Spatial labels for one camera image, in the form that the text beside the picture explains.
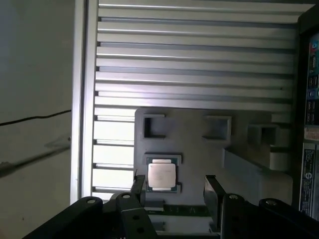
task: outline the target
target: metal frame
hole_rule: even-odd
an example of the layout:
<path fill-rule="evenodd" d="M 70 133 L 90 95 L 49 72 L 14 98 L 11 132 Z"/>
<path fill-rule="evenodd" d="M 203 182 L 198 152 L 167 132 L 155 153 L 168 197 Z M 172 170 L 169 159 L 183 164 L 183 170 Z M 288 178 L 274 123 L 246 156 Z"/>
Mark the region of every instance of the metal frame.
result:
<path fill-rule="evenodd" d="M 81 178 L 81 131 L 83 105 L 83 67 L 84 67 L 84 32 L 85 32 L 85 0 L 75 2 L 74 19 L 74 53 L 73 53 L 73 98 L 72 98 L 72 146 L 71 146 L 71 183 L 70 203 L 80 197 Z"/>
<path fill-rule="evenodd" d="M 139 5 L 136 6 L 138 9 L 131 7 L 134 4 Z M 208 26 L 197 21 L 189 27 L 185 22 L 192 23 L 192 19 L 199 20 L 198 18 L 204 17 L 192 0 L 137 0 L 134 3 L 129 0 L 76 1 L 71 203 L 81 197 L 91 196 L 94 190 L 101 186 L 92 184 L 93 168 L 98 172 L 106 166 L 93 162 L 94 145 L 132 146 L 134 143 L 117 138 L 116 145 L 113 145 L 114 141 L 105 140 L 100 137 L 101 134 L 94 137 L 95 131 L 103 130 L 106 133 L 106 125 L 118 125 L 118 122 L 127 123 L 134 120 L 131 113 L 113 114 L 111 111 L 115 108 L 123 111 L 143 106 L 263 109 L 273 113 L 273 122 L 291 122 L 289 94 L 293 81 L 288 79 L 287 75 L 292 75 L 292 62 L 289 63 L 290 67 L 287 67 L 286 60 L 289 56 L 284 55 L 284 52 L 289 53 L 293 49 L 294 31 L 292 26 L 286 27 L 284 23 L 289 25 L 295 22 L 298 12 L 305 11 L 310 5 L 274 6 L 273 3 L 261 2 L 237 2 L 234 5 L 233 2 L 227 1 L 199 1 L 198 4 L 203 4 L 205 9 L 208 4 L 209 11 L 214 13 L 205 15 L 207 19 L 212 20 L 210 17 L 218 15 L 228 22 Z M 164 19 L 166 14 L 176 10 L 183 11 L 185 8 L 195 14 L 180 15 L 183 24 Z M 148 16 L 153 11 L 160 14 L 161 18 L 157 19 L 156 24 L 146 18 L 139 22 L 122 19 L 140 13 Z M 231 18 L 228 18 L 230 11 L 233 12 Z M 252 20 L 247 14 L 258 15 L 257 17 L 262 15 L 265 19 L 261 22 Z M 111 21 L 106 24 L 104 20 L 110 18 Z M 242 37 L 242 30 L 248 31 L 244 34 L 247 38 Z M 170 45 L 170 48 L 164 50 L 159 46 L 141 47 L 141 43 L 151 46 Z M 196 47 L 195 55 L 188 52 L 192 45 Z M 214 51 L 214 58 L 205 52 L 207 46 Z M 224 48 L 232 52 L 231 56 L 236 56 L 235 60 L 224 52 Z M 232 51 L 234 48 L 247 48 L 248 51 Z M 249 53 L 258 48 L 264 49 L 256 50 L 257 54 Z M 267 58 L 266 63 L 260 61 L 257 56 L 261 52 Z M 220 72 L 207 75 L 204 73 L 207 70 Z M 252 90 L 246 94 L 241 88 L 247 87 Z"/>
<path fill-rule="evenodd" d="M 75 3 L 70 203 L 91 195 L 97 9 L 98 0 Z"/>

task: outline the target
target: black cable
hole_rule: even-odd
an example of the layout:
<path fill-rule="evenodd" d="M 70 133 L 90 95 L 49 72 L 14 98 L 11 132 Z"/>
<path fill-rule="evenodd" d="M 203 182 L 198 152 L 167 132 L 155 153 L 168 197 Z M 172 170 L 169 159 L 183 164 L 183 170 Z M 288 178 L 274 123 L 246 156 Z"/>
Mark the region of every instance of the black cable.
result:
<path fill-rule="evenodd" d="M 9 124 L 14 124 L 14 123 L 21 123 L 21 122 L 28 121 L 28 120 L 33 120 L 33 119 L 34 120 L 35 119 L 48 119 L 48 118 L 59 116 L 59 115 L 66 114 L 66 113 L 69 113 L 69 112 L 71 112 L 71 110 L 58 112 L 58 113 L 55 113 L 55 114 L 52 114 L 52 115 L 48 115 L 48 116 L 32 116 L 32 117 L 28 117 L 28 118 L 24 118 L 24 119 L 19 119 L 19 120 L 17 119 L 17 120 L 13 120 L 13 121 L 9 121 L 9 122 L 0 123 L 0 127 L 1 126 L 5 126 L 5 125 L 9 125 Z"/>

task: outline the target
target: sticker label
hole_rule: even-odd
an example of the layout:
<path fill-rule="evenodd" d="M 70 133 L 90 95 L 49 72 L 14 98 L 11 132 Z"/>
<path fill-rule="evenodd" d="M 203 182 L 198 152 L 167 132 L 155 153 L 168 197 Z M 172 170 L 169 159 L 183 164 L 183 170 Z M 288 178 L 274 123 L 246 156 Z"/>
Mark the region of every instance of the sticker label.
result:
<path fill-rule="evenodd" d="M 319 140 L 319 128 L 305 127 L 304 139 Z"/>

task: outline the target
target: screw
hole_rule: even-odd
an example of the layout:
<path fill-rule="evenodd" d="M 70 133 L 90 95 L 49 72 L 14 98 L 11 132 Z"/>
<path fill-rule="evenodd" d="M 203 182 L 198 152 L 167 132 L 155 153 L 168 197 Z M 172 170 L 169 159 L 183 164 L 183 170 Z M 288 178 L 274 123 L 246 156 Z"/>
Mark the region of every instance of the screw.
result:
<path fill-rule="evenodd" d="M 236 195 L 230 195 L 229 198 L 230 199 L 238 199 L 238 197 Z"/>
<path fill-rule="evenodd" d="M 89 203 L 89 204 L 95 203 L 95 200 L 91 199 L 91 200 L 87 201 L 87 203 Z"/>
<path fill-rule="evenodd" d="M 270 206 L 275 206 L 277 205 L 277 203 L 275 201 L 272 201 L 272 200 L 267 200 L 266 203 Z"/>

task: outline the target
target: white wall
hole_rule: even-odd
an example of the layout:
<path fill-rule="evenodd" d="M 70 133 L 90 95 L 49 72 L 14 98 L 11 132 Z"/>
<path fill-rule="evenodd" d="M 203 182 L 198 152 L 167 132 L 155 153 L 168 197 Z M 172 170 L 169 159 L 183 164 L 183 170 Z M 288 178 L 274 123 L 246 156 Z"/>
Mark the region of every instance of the white wall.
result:
<path fill-rule="evenodd" d="M 0 122 L 71 108 L 74 0 L 0 1 Z M 0 127 L 0 161 L 48 150 L 71 114 Z M 70 152 L 0 178 L 0 239 L 21 238 L 69 204 Z"/>

